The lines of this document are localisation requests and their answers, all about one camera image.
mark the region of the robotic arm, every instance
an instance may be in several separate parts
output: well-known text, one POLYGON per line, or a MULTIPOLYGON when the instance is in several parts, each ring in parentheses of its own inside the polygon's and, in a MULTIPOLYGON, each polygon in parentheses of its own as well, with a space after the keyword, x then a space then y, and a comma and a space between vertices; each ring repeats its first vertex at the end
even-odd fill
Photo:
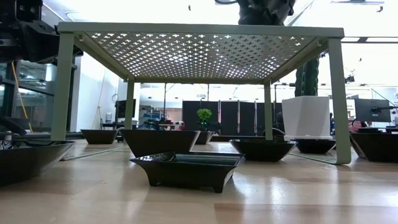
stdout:
POLYGON ((239 25, 282 26, 287 16, 293 15, 296 0, 215 0, 218 4, 238 3, 239 25))
MULTIPOLYGON (((58 55, 57 28, 41 21, 42 0, 0 1, 0 63, 51 63, 58 55)), ((82 51, 74 47, 74 55, 82 51)))

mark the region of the wooden table surface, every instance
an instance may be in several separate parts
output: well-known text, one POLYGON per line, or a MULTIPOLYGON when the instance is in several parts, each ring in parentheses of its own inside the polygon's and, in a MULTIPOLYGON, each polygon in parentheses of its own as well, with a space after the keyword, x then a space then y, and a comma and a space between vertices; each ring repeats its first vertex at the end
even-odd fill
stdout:
MULTIPOLYGON (((236 152, 215 142, 195 150, 236 152)), ((0 223, 398 223, 397 164, 244 161, 216 194, 150 187, 131 156, 126 148, 59 162, 0 188, 0 223)))

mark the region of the green plant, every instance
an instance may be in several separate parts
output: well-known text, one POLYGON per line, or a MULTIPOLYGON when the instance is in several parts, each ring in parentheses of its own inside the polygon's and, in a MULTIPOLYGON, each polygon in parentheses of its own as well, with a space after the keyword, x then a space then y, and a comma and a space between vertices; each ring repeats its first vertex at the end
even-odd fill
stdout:
POLYGON ((318 95, 319 56, 310 60, 296 71, 295 96, 318 95))
POLYGON ((209 109, 199 109, 197 115, 199 117, 200 127, 206 129, 211 118, 211 111, 209 109))

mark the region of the desk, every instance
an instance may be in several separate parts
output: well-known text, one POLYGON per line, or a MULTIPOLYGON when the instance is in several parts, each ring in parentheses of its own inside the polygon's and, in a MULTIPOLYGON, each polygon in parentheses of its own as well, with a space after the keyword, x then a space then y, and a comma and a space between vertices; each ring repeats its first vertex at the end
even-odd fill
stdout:
MULTIPOLYGON (((124 123, 118 123, 116 124, 115 122, 113 123, 104 123, 102 124, 103 128, 112 128, 112 129, 118 129, 118 128, 124 128, 124 123)), ((136 128, 136 124, 133 124, 131 126, 131 129, 135 129, 136 128)))
POLYGON ((170 130, 177 130, 180 124, 159 124, 159 128, 165 130, 166 127, 170 127, 170 130))

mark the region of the square black dish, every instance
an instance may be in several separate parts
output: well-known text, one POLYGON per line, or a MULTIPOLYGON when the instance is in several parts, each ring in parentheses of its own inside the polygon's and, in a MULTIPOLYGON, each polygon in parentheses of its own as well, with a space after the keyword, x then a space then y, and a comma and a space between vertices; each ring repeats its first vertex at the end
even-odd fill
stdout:
POLYGON ((149 185, 185 185, 212 187, 222 193, 243 154, 164 152, 131 159, 147 173, 149 185))
POLYGON ((213 132, 201 131, 195 144, 208 144, 210 142, 211 137, 213 137, 213 132))
POLYGON ((361 158, 372 162, 398 162, 398 134, 351 133, 351 142, 361 158))
POLYGON ((297 142, 297 149, 303 153, 325 154, 336 145, 334 139, 293 139, 297 142))
POLYGON ((283 159, 294 147, 295 141, 275 140, 229 140, 232 146, 247 160, 278 162, 283 159))
POLYGON ((88 144, 112 144, 118 130, 80 130, 88 144))
POLYGON ((200 131, 152 131, 127 130, 120 132, 135 157, 149 156, 174 151, 186 153, 191 150, 200 131))
POLYGON ((51 168, 74 145, 73 141, 11 141, 0 149, 0 185, 35 177, 51 168))

